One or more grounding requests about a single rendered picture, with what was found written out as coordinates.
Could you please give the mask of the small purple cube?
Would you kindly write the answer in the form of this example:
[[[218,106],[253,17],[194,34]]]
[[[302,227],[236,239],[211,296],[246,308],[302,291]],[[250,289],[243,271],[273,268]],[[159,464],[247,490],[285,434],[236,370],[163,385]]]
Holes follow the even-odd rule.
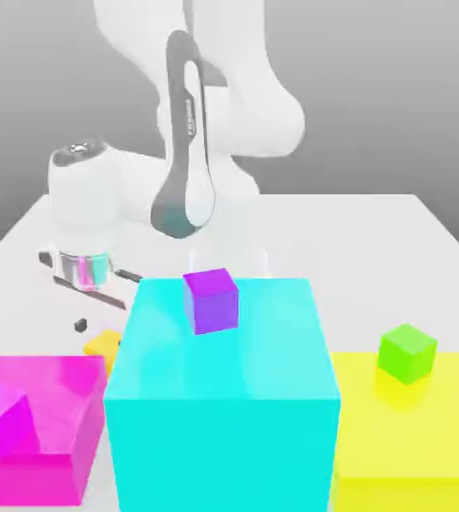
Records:
[[[226,268],[184,274],[183,298],[195,335],[238,327],[239,290]]]

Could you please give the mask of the large yellow box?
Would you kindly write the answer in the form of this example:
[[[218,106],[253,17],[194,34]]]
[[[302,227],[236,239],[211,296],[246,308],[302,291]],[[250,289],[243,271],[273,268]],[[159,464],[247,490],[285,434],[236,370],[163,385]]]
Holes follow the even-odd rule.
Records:
[[[341,417],[331,512],[459,512],[459,352],[404,385],[370,352],[335,352]]]

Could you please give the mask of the large magenta box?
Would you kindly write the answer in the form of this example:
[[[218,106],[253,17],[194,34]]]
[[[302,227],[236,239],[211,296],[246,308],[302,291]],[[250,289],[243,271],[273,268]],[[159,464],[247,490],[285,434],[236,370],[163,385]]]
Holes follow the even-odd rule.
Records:
[[[0,506],[77,506],[105,424],[100,356],[0,356],[0,381],[24,391],[39,441],[0,460]]]

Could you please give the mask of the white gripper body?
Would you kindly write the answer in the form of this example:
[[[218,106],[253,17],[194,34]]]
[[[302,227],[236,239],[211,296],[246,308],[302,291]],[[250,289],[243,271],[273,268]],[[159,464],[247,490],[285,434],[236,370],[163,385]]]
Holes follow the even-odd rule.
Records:
[[[52,274],[53,282],[61,288],[67,289],[77,295],[89,298],[96,303],[111,307],[123,316],[128,314],[128,286],[119,278],[111,278],[99,289],[83,290],[75,287],[71,282],[56,274]]]

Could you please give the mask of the large cyan box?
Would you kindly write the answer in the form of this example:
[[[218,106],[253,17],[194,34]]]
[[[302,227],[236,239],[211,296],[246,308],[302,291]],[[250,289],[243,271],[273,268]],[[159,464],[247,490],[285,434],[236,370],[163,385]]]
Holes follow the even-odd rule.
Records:
[[[120,512],[327,512],[341,396],[304,279],[241,279],[195,335],[179,279],[138,286],[105,393]]]

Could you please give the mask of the small magenta cube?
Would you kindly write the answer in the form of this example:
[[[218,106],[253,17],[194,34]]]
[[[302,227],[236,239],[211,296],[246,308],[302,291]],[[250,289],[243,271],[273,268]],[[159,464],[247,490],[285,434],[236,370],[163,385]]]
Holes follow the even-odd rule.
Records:
[[[0,381],[0,460],[34,453],[39,448],[27,394]]]

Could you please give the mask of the small orange cube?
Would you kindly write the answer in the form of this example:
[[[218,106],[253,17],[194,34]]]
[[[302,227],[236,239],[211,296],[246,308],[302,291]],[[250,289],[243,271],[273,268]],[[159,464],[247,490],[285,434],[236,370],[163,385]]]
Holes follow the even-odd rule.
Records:
[[[110,377],[121,340],[121,333],[113,330],[104,330],[85,344],[83,353],[85,355],[101,356],[104,359],[107,377]]]

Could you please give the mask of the small green cube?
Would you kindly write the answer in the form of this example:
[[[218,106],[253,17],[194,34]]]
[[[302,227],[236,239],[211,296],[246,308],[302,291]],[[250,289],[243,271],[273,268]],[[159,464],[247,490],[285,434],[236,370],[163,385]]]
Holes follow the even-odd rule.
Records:
[[[381,336],[377,364],[404,385],[427,376],[434,364],[438,342],[410,324]]]

